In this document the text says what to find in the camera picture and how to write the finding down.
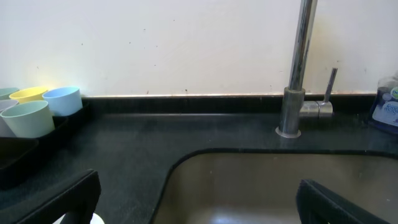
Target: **dish soap bottle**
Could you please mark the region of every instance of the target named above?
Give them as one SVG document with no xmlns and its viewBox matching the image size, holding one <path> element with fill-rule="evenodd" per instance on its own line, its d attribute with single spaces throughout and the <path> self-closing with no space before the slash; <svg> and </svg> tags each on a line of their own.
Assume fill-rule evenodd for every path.
<svg viewBox="0 0 398 224">
<path fill-rule="evenodd" d="M 398 72 L 379 80 L 376 99 L 369 114 L 369 124 L 398 134 Z"/>
</svg>

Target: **metal faucet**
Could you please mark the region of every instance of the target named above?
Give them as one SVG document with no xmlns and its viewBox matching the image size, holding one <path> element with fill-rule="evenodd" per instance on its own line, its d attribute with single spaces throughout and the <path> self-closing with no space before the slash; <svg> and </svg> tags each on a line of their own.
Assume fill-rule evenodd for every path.
<svg viewBox="0 0 398 224">
<path fill-rule="evenodd" d="M 333 114 L 333 106 L 329 102 L 329 97 L 337 68 L 332 70 L 323 101 L 304 101 L 305 90 L 302 88 L 317 2 L 318 0 L 301 1 L 289 86 L 284 89 L 282 113 L 279 126 L 275 130 L 285 138 L 297 138 L 301 135 L 300 118 L 324 118 L 331 117 Z"/>
</svg>

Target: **sink basin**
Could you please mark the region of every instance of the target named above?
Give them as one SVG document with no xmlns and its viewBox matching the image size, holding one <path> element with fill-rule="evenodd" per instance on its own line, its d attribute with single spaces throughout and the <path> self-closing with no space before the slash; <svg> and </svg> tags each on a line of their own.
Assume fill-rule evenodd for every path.
<svg viewBox="0 0 398 224">
<path fill-rule="evenodd" d="M 302 179 L 398 223 L 397 176 L 398 161 L 377 156 L 200 154 L 171 173 L 152 223 L 301 223 Z"/>
</svg>

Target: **countertop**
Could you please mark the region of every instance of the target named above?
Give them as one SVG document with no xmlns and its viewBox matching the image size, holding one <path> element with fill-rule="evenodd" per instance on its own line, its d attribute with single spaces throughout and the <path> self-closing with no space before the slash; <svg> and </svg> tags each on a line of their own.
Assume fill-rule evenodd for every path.
<svg viewBox="0 0 398 224">
<path fill-rule="evenodd" d="M 102 193 L 96 213 L 105 223 L 148 223 L 170 168 L 187 154 L 208 148 L 398 158 L 398 138 L 369 127 L 363 117 L 337 113 L 330 121 L 304 121 L 298 139 L 284 139 L 275 133 L 279 113 L 104 114 L 76 133 L 38 173 L 0 191 L 0 209 L 91 168 L 99 173 Z"/>
</svg>

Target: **backsplash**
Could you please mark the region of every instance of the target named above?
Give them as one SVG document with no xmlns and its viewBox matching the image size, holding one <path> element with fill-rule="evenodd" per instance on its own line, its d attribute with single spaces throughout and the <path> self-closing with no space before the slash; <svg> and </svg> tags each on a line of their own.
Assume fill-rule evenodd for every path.
<svg viewBox="0 0 398 224">
<path fill-rule="evenodd" d="M 86 96 L 281 94 L 299 0 L 0 2 L 0 88 Z M 375 93 L 398 70 L 398 1 L 318 0 L 303 87 Z"/>
</svg>

